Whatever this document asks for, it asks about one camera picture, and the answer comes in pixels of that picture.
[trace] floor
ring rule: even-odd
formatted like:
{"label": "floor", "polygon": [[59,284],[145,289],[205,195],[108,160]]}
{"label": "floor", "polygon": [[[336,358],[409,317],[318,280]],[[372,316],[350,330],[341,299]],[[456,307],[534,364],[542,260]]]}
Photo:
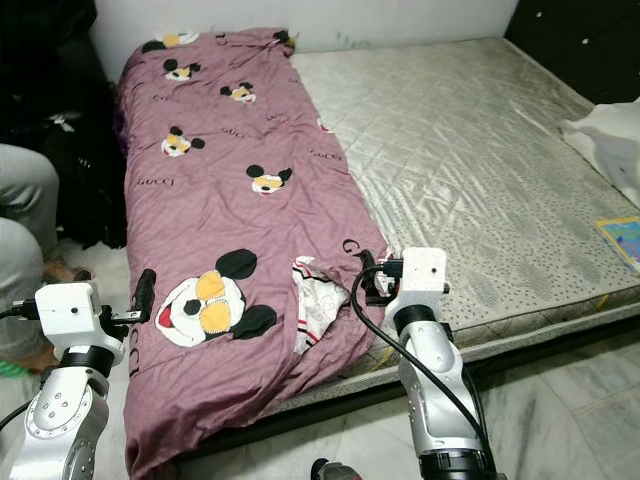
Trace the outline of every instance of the floor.
{"label": "floor", "polygon": [[[63,242],[60,253],[96,274],[102,303],[127,307],[126,253],[102,245],[82,251]],[[109,424],[101,437],[94,478],[125,479],[122,408],[127,365],[110,377]],[[0,377],[0,417],[37,388],[34,377]],[[481,379],[496,462],[510,480],[637,478],[640,457],[640,330],[526,367]],[[0,436],[0,469],[19,446],[21,425]],[[306,479],[319,457],[353,466],[363,478],[420,478],[407,419],[398,399],[277,437],[180,465],[184,479]]]}

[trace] bed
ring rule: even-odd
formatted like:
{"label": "bed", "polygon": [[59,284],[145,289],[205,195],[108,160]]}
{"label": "bed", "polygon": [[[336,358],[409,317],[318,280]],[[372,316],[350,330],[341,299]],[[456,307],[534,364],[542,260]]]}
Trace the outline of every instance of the bed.
{"label": "bed", "polygon": [[[592,105],[509,42],[292,61],[391,251],[448,252],[443,316],[466,361],[640,313],[640,279],[593,228],[637,209],[557,129]],[[130,253],[132,265],[144,260]],[[395,382],[397,361],[374,342],[324,385],[264,413]]]}

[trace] white wall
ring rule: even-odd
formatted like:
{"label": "white wall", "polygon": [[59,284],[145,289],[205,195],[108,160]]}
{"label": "white wall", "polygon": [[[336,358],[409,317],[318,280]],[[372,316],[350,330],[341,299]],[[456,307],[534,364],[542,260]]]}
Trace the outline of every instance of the white wall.
{"label": "white wall", "polygon": [[140,44],[179,30],[289,27],[298,51],[502,36],[518,0],[95,0],[92,38],[111,80]]}

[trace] black bag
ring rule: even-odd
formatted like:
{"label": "black bag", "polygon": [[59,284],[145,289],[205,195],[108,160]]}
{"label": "black bag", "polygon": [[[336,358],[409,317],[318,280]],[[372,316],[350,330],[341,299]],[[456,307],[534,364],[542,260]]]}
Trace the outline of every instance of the black bag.
{"label": "black bag", "polygon": [[125,246],[125,160],[113,133],[80,116],[56,126],[41,152],[60,178],[57,223],[63,235],[83,248],[98,241]]}

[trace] white cloth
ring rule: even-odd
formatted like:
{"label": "white cloth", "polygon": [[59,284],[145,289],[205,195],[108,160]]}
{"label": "white cloth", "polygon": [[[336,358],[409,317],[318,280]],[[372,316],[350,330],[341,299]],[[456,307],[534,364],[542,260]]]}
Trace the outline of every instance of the white cloth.
{"label": "white cloth", "polygon": [[640,98],[597,105],[585,118],[561,122],[564,140],[640,208]]}

